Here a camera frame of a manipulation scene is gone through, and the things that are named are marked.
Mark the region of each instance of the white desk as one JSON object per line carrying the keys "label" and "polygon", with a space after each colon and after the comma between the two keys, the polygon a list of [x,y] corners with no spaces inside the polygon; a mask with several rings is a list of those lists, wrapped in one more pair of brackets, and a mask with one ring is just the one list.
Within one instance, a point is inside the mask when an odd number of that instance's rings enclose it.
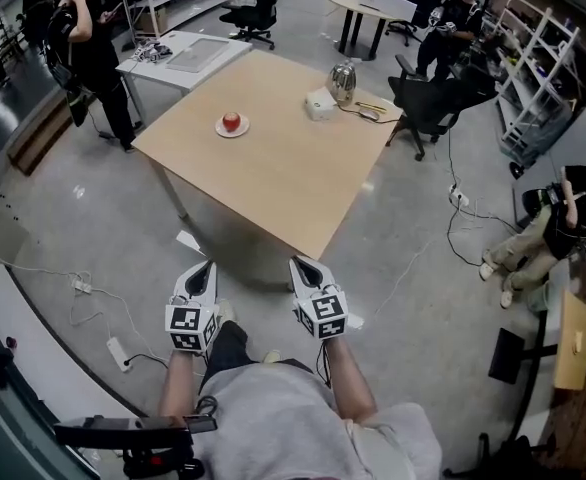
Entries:
{"label": "white desk", "polygon": [[[173,53],[178,53],[202,38],[216,40],[223,39],[215,36],[207,36],[205,34],[175,31],[162,36],[161,43],[168,46]],[[124,76],[124,82],[129,90],[131,99],[133,100],[133,103],[140,114],[140,119],[145,126],[149,123],[146,119],[142,99],[137,92],[133,79],[139,77],[144,80],[151,80],[159,84],[167,85],[178,89],[182,93],[182,96],[186,96],[196,87],[211,78],[211,76],[217,73],[220,69],[248,53],[252,48],[250,43],[234,41],[232,39],[225,40],[229,43],[226,49],[197,73],[189,73],[187,71],[168,68],[166,67],[166,60],[153,63],[146,61],[137,62],[133,59],[127,59],[117,67],[117,70]]]}

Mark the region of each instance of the red apple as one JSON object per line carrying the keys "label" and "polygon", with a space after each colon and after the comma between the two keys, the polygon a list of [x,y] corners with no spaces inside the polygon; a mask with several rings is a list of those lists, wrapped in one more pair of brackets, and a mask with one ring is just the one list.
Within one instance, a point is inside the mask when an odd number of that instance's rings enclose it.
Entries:
{"label": "red apple", "polygon": [[222,118],[222,124],[227,132],[234,132],[240,126],[240,116],[236,112],[228,112]]}

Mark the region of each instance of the wooden table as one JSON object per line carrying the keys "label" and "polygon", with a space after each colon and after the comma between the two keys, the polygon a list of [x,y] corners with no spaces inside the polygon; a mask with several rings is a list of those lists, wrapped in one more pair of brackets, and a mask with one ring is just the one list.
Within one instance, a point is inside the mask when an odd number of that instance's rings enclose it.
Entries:
{"label": "wooden table", "polygon": [[216,36],[180,31],[170,32],[169,34],[162,36],[160,42],[163,45],[168,46],[171,51],[176,54],[191,46],[198,39],[203,38],[211,38],[217,41],[224,40],[228,42],[228,46],[197,73],[167,68],[166,62],[168,58],[157,63],[137,62],[133,59],[126,59],[117,67],[117,70],[124,76],[124,83],[131,95],[133,104],[140,115],[140,119],[145,125],[148,125],[149,123],[147,122],[148,119],[144,112],[142,99],[135,87],[133,81],[134,78],[142,78],[144,80],[150,80],[152,82],[173,87],[179,90],[183,96],[186,96],[224,66],[248,53],[253,48],[250,43],[245,43],[244,41],[234,41],[232,39],[223,39]]}
{"label": "wooden table", "polygon": [[[186,217],[166,170],[311,258],[319,258],[375,164],[390,124],[336,110],[311,121],[304,97],[326,73],[253,51],[221,70],[153,123],[133,146],[148,156]],[[365,91],[354,101],[401,111]],[[217,135],[226,112],[250,119],[236,139]]]}
{"label": "wooden table", "polygon": [[[380,44],[380,38],[384,31],[384,24],[388,21],[396,20],[397,17],[389,16],[384,14],[372,7],[366,7],[360,5],[359,0],[329,0],[340,7],[346,9],[346,17],[344,18],[344,28],[342,28],[342,38],[337,45],[337,51],[347,55],[348,57],[358,57],[362,60],[373,60],[376,57],[377,47]],[[353,27],[353,35],[351,36],[351,43],[348,46],[346,41],[349,38],[349,31],[351,28],[351,20],[353,19],[353,13],[357,13],[355,18],[355,26]],[[377,29],[375,30],[375,37],[373,38],[373,44],[371,48],[366,48],[363,45],[357,44],[357,36],[360,32],[360,25],[362,24],[363,15],[372,16],[373,18],[379,18],[377,23]]]}

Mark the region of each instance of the person wearing vr headset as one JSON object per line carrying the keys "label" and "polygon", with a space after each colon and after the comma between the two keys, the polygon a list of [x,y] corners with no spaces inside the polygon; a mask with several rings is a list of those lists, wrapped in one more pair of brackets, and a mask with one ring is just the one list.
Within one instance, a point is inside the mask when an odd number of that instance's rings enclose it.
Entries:
{"label": "person wearing vr headset", "polygon": [[586,243],[586,166],[566,166],[561,172],[559,185],[524,194],[524,206],[534,217],[526,229],[482,256],[480,277],[484,281],[500,266],[510,272],[500,298],[504,309],[513,302],[514,292],[540,284],[580,241]]}
{"label": "person wearing vr headset", "polygon": [[[246,352],[230,307],[209,355],[199,406],[214,403],[218,428],[198,434],[205,478],[437,480],[442,451],[424,410],[379,410],[343,337],[325,341],[333,393],[302,363]],[[160,416],[195,412],[193,355],[174,350]]]}
{"label": "person wearing vr headset", "polygon": [[437,59],[433,81],[441,83],[449,76],[455,62],[482,29],[482,11],[477,0],[444,0],[431,13],[433,30],[420,45],[417,56],[417,78],[427,80],[427,69]]}
{"label": "person wearing vr headset", "polygon": [[135,133],[107,26],[112,18],[112,12],[102,11],[100,0],[60,0],[49,24],[48,43],[59,59],[68,62],[84,88],[100,100],[113,134],[130,152]]}

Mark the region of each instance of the table leg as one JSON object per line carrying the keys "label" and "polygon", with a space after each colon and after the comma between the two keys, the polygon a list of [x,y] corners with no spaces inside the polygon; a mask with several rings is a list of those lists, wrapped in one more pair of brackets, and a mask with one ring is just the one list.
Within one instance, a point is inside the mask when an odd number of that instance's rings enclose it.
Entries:
{"label": "table leg", "polygon": [[344,53],[346,48],[346,40],[349,38],[349,30],[351,29],[351,20],[353,19],[353,11],[346,11],[346,17],[344,18],[344,28],[342,29],[342,38],[340,39],[340,47],[338,52]]}
{"label": "table leg", "polygon": [[180,219],[186,219],[189,216],[189,214],[186,213],[186,208],[184,208],[182,201],[180,201],[180,197],[177,195],[175,188],[171,184],[171,180],[166,174],[164,167],[162,167],[155,160],[152,160],[150,158],[149,161],[151,162],[151,167],[153,167],[155,174],[157,174],[160,183],[164,187],[164,190],[166,191],[167,195],[169,196],[169,199],[173,203],[173,206],[175,206],[175,209],[177,210],[177,214],[179,215]]}
{"label": "table leg", "polygon": [[130,73],[124,75],[124,85],[126,85],[126,89],[131,95],[131,101],[133,102],[133,106],[135,107],[137,115],[140,117],[140,121],[142,121],[142,125],[144,127],[148,126],[147,116],[146,112],[144,111],[142,99],[140,98],[140,93],[137,92],[137,87],[135,87],[135,80]]}
{"label": "table leg", "polygon": [[373,44],[371,45],[371,53],[369,53],[369,60],[375,58],[375,52],[377,52],[377,46],[380,44],[384,25],[386,25],[386,20],[380,20],[377,24],[377,30],[375,31],[375,37],[373,38]]}
{"label": "table leg", "polygon": [[353,27],[353,35],[351,36],[351,46],[355,46],[357,43],[357,35],[360,32],[360,25],[362,24],[362,16],[363,14],[357,13],[355,17],[355,26]]}

